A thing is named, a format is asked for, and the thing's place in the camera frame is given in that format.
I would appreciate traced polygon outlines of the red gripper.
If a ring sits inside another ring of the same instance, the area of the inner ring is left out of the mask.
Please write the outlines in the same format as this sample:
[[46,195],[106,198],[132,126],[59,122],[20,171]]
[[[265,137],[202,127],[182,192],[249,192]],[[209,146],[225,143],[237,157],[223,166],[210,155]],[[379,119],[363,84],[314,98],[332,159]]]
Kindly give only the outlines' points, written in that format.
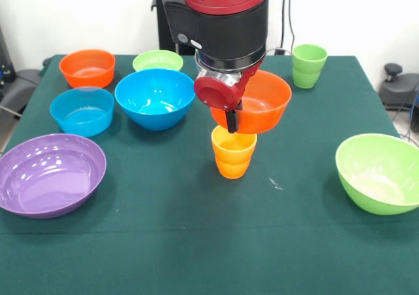
[[208,107],[231,110],[226,112],[229,133],[236,133],[239,129],[236,110],[243,109],[241,99],[246,85],[261,64],[262,61],[258,61],[242,71],[216,71],[202,61],[196,61],[198,76],[194,82],[194,92]]

